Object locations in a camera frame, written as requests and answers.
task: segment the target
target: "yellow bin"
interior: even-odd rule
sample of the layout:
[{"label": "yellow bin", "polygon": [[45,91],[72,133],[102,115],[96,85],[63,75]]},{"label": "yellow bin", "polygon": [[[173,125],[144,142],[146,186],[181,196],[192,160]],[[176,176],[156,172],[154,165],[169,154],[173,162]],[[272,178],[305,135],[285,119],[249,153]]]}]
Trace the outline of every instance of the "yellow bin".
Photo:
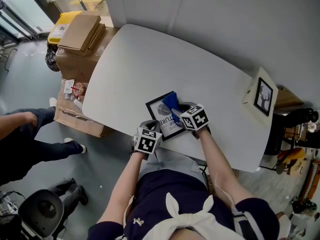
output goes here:
[{"label": "yellow bin", "polygon": [[59,44],[69,24],[72,22],[74,17],[80,13],[82,13],[82,10],[61,13],[59,20],[56,22],[48,36],[48,43],[52,45]]}]

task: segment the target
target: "white bow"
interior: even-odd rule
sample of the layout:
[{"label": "white bow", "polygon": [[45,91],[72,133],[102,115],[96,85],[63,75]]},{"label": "white bow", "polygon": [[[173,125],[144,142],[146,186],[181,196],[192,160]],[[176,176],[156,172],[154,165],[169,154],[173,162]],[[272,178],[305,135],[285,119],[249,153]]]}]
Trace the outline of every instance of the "white bow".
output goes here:
[{"label": "white bow", "polygon": [[214,205],[212,195],[205,200],[202,210],[194,214],[179,214],[179,204],[170,193],[166,194],[165,204],[172,218],[155,225],[143,240],[168,240],[178,227],[192,227],[206,240],[213,239],[213,236],[215,240],[244,240],[236,232],[219,224],[216,217],[209,213]]}]

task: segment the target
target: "jeans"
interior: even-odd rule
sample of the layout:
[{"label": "jeans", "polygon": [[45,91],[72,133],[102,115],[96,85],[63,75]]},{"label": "jeans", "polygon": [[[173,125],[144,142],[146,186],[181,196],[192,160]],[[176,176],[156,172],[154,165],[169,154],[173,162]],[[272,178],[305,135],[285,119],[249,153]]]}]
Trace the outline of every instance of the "jeans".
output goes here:
[{"label": "jeans", "polygon": [[194,160],[184,154],[161,147],[155,154],[150,154],[147,161],[142,161],[138,179],[140,180],[145,174],[164,169],[190,175],[207,186],[204,175]]},{"label": "jeans", "polygon": [[21,180],[32,166],[42,161],[61,160],[83,151],[75,141],[50,144],[35,140],[40,128],[54,121],[55,111],[55,107],[49,107],[18,109],[9,113],[31,112],[37,117],[37,126],[24,124],[0,140],[0,148],[5,152],[1,161],[4,169],[0,170],[0,186]]},{"label": "jeans", "polygon": [[[55,193],[58,197],[61,197],[68,191],[69,187],[72,184],[74,184],[74,182],[63,180],[57,183],[56,185],[49,187],[48,189]],[[78,188],[76,188],[71,195],[67,196],[62,201],[64,206],[64,213],[58,227],[52,234],[54,240],[57,239],[58,234],[65,228],[64,223],[66,219],[69,217],[69,215],[71,215],[74,212],[81,198],[82,197],[80,195],[80,191]]]}]

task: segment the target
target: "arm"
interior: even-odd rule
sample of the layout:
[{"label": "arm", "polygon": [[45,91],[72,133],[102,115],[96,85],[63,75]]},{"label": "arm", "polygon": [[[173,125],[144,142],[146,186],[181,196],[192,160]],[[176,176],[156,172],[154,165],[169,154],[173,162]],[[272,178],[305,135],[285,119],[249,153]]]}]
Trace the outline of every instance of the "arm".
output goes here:
[{"label": "arm", "polygon": [[[201,140],[202,149],[212,182],[214,183],[217,178],[218,186],[232,197],[235,204],[244,199],[254,198],[255,196],[238,182],[238,179],[226,157],[208,130],[203,127],[197,132],[197,134]],[[216,189],[216,194],[225,203],[229,203],[226,196],[218,189]]]},{"label": "arm", "polygon": [[144,154],[135,152],[116,182],[109,203],[97,223],[116,222],[123,225],[124,213],[131,197],[136,192],[136,185]]},{"label": "arm", "polygon": [[37,117],[31,112],[22,112],[0,116],[0,140],[12,133],[16,128],[32,123],[37,126]]}]

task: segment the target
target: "picture frame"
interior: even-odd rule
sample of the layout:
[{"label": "picture frame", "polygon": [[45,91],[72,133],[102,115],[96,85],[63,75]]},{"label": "picture frame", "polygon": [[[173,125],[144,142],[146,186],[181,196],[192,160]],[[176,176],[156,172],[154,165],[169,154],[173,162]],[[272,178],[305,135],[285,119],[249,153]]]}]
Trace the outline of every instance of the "picture frame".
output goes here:
[{"label": "picture frame", "polygon": [[274,90],[270,87],[270,85],[268,85],[266,81],[259,77],[253,105],[267,117],[270,114],[273,93]]},{"label": "picture frame", "polygon": [[171,111],[162,102],[162,100],[171,93],[173,93],[173,91],[155,98],[145,104],[152,119],[160,122],[163,141],[167,141],[185,131],[185,129],[175,123],[175,121],[172,119]]}]

